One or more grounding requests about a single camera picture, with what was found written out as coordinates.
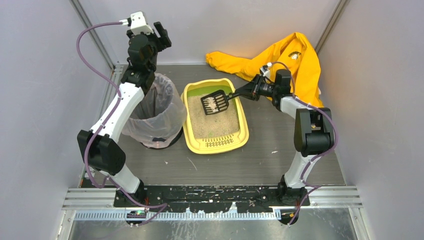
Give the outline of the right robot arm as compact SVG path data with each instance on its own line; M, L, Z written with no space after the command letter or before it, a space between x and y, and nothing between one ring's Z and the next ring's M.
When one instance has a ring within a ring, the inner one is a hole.
M280 202L300 200L307 195L307 178L312 168L336 144L331 110L304 103L294 92L294 79L287 69L277 70L273 83L268 83L265 74L260 73L235 90L237 96L252 101L258 101L261 96L269 97L276 109L295 120L296 153L277 185L276 198Z

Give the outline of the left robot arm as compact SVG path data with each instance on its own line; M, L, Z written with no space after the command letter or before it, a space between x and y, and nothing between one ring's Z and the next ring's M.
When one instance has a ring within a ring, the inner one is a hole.
M121 84L90 65L80 50L81 38L87 32L109 25L129 26L128 55L130 67L124 72ZM81 130L77 135L85 169L90 168L105 174L105 179L113 182L128 199L141 203L146 198L144 183L136 177L126 165L126 155L118 146L122 129L131 113L150 91L154 80L161 77L156 74L157 55L170 48L172 42L162 23L154 22L154 28L147 23L138 26L135 19L127 18L118 22L93 25L80 33L76 41L77 53L84 64L115 88L116 95L103 116L89 130Z

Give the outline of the white litter clump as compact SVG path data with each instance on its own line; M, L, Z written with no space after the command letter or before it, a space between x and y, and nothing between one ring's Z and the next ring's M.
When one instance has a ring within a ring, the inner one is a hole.
M214 97L207 97L202 100L203 106L205 107L207 112L216 112L217 109L217 102Z

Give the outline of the bin with pink bag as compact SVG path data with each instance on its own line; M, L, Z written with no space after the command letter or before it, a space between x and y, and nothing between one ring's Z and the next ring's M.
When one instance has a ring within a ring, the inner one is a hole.
M165 149L181 137L187 114L171 79L156 73L149 92L136 105L121 133L146 148Z

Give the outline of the yellow green litter box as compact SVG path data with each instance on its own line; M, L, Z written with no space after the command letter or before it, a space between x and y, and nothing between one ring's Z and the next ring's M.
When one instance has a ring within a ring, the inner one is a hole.
M236 89L233 83L227 78L208 79L194 83L189 83L184 88L180 98L187 110L187 118L183 124L183 132L187 147L196 154L210 155L219 154L242 147L249 139L249 128L244 109L239 98L229 101L234 104L237 109L239 131L225 136L212 138L195 138L191 126L188 97L203 95L206 96L217 90L224 90L226 94L233 93Z

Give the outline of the black litter scoop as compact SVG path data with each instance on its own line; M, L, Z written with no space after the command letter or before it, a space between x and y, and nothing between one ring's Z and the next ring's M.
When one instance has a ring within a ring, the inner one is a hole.
M200 102L206 116L222 113L229 108L230 100L238 97L240 94L230 92L226 94L224 90L219 89L200 98Z

